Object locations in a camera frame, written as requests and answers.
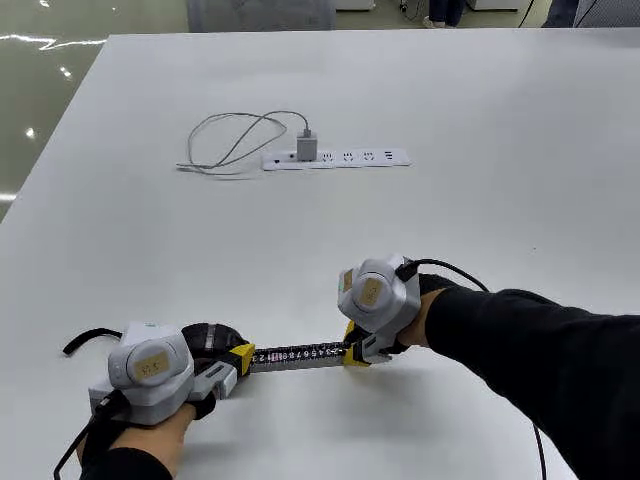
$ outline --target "power strip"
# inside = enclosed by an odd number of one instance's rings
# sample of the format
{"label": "power strip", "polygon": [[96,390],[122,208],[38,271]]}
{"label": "power strip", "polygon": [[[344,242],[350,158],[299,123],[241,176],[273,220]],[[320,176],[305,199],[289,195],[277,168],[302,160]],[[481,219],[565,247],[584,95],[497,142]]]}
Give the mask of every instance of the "power strip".
{"label": "power strip", "polygon": [[320,150],[317,160],[299,162],[295,150],[269,152],[262,155],[264,170],[306,170],[309,168],[395,167],[411,165],[401,148],[364,148],[353,150]]}

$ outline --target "person's shoe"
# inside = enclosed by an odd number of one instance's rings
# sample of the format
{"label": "person's shoe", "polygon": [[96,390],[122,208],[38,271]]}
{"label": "person's shoe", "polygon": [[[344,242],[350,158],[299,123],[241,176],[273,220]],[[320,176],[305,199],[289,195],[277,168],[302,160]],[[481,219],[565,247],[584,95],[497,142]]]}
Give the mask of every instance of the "person's shoe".
{"label": "person's shoe", "polygon": [[429,17],[424,17],[424,19],[422,20],[422,25],[424,25],[425,28],[444,28],[445,27],[444,22],[432,22]]}

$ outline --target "white cable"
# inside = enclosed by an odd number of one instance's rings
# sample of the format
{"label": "white cable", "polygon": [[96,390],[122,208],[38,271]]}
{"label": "white cable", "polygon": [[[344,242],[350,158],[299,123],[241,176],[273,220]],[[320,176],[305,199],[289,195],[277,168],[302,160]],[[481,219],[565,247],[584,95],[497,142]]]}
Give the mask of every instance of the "white cable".
{"label": "white cable", "polygon": [[[202,120],[200,123],[198,123],[198,125],[196,125],[191,130],[191,133],[189,133],[189,137],[187,138],[187,161],[188,161],[188,163],[178,163],[178,164],[176,164],[176,166],[178,167],[178,170],[183,171],[183,172],[201,173],[203,175],[226,175],[226,176],[238,175],[241,172],[221,173],[221,172],[213,172],[211,170],[214,170],[216,168],[227,167],[227,166],[232,165],[232,164],[234,164],[236,162],[239,162],[243,158],[248,157],[252,153],[257,152],[261,148],[267,146],[271,142],[273,142],[273,141],[277,140],[278,138],[280,138],[281,136],[283,136],[287,132],[286,125],[284,123],[282,123],[280,120],[277,120],[277,119],[271,117],[271,115],[279,114],[279,113],[297,115],[298,117],[300,117],[304,121],[305,132],[310,132],[310,130],[309,130],[309,122],[307,121],[305,116],[302,115],[301,113],[294,112],[294,111],[291,111],[291,110],[274,110],[273,112],[267,112],[264,115],[257,115],[255,113],[247,113],[247,112],[225,112],[225,113],[216,113],[214,115],[209,115],[204,120]],[[194,163],[194,161],[193,161],[193,153],[192,153],[193,152],[193,140],[197,136],[197,134],[200,133],[210,123],[217,122],[218,120],[224,120],[225,118],[229,118],[229,117],[236,117],[236,116],[237,117],[253,117],[256,120],[254,120],[254,122],[244,131],[244,133],[242,133],[242,135],[240,135],[238,140],[236,140],[236,142],[229,149],[229,151],[225,155],[223,155],[223,157],[218,162],[216,162],[214,164],[211,164],[211,165],[210,164],[202,164],[202,163]],[[247,153],[245,153],[243,155],[240,155],[238,157],[234,157],[234,158],[229,159],[229,157],[231,157],[231,155],[236,150],[236,148],[238,148],[238,146],[242,143],[242,140],[244,140],[244,138],[249,134],[249,132],[251,132],[251,130],[253,130],[256,127],[256,125],[258,125],[258,123],[260,123],[262,120],[268,120],[268,121],[278,125],[280,127],[280,132],[278,132],[276,135],[271,137],[266,142],[261,143],[257,147],[253,148],[249,152],[247,152]]]}

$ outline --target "shiny floor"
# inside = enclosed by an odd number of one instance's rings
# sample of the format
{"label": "shiny floor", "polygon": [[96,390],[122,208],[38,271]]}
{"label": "shiny floor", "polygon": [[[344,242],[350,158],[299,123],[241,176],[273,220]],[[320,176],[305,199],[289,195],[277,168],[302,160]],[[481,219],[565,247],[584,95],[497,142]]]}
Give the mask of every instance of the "shiny floor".
{"label": "shiny floor", "polygon": [[[525,26],[544,21],[536,0]],[[0,0],[0,221],[109,34],[186,32],[186,0]],[[408,15],[416,13],[409,1]],[[338,29],[421,28],[395,0],[339,12]],[[461,27],[515,27],[524,12],[473,12]]]}

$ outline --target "measuring tape blade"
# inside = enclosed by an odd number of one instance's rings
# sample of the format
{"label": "measuring tape blade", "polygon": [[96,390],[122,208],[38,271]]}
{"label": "measuring tape blade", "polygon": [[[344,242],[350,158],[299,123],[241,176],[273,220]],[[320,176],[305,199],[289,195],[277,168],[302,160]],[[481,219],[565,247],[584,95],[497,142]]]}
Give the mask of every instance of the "measuring tape blade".
{"label": "measuring tape blade", "polygon": [[349,346],[350,344],[345,342],[330,342],[260,348],[253,354],[249,370],[254,373],[337,367],[342,365],[342,359]]}

